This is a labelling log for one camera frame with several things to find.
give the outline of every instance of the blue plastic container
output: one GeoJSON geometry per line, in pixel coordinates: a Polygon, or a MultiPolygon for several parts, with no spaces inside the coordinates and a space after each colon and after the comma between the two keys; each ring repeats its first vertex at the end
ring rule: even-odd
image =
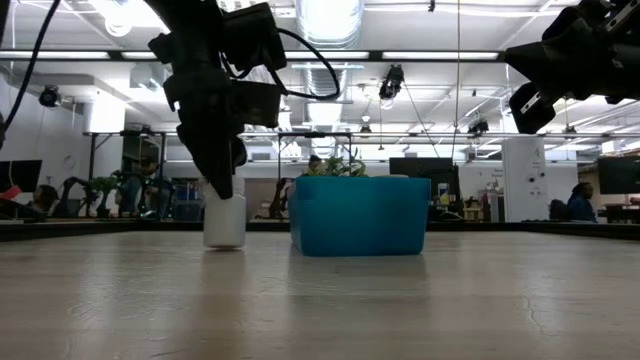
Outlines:
{"type": "Polygon", "coordinates": [[[299,177],[291,239],[307,256],[419,254],[430,199],[428,179],[299,177]]]}

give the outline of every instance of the table surface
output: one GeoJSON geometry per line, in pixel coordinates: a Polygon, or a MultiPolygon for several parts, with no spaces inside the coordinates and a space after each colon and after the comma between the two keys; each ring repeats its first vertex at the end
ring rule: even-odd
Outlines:
{"type": "Polygon", "coordinates": [[[0,244],[0,359],[637,359],[640,244],[427,233],[423,255],[306,258],[289,234],[0,244]]]}

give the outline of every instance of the black screen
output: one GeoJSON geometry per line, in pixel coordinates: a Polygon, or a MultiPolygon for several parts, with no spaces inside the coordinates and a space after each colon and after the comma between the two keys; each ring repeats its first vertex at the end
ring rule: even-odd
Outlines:
{"type": "Polygon", "coordinates": [[[640,194],[640,157],[598,159],[600,194],[640,194]]]}
{"type": "Polygon", "coordinates": [[[438,196],[438,184],[449,184],[455,189],[455,172],[451,158],[391,158],[389,172],[411,178],[431,180],[431,195],[438,196]]]}
{"type": "Polygon", "coordinates": [[[0,162],[0,193],[11,188],[12,180],[13,185],[19,186],[22,192],[36,191],[41,168],[42,160],[0,162]]]}

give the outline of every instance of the white cylinder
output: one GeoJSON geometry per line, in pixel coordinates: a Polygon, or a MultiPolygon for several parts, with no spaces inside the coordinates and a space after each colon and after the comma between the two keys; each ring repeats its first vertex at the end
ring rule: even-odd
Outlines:
{"type": "Polygon", "coordinates": [[[240,248],[244,246],[247,222],[247,200],[244,179],[233,177],[233,197],[220,199],[211,184],[204,186],[204,246],[240,248]]]}

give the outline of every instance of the ceiling duct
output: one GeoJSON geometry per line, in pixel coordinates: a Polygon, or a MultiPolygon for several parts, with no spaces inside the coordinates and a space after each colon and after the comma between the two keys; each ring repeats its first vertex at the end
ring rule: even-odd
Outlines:
{"type": "MultiPolygon", "coordinates": [[[[358,44],[364,0],[296,0],[296,12],[300,34],[318,50],[351,49],[358,44]]],[[[328,70],[304,71],[305,86],[309,92],[330,95],[335,91],[328,70]]],[[[335,70],[343,90],[347,85],[348,71],[335,70]]],[[[342,115],[342,105],[311,103],[307,105],[307,114],[314,123],[337,124],[342,115]]]]}

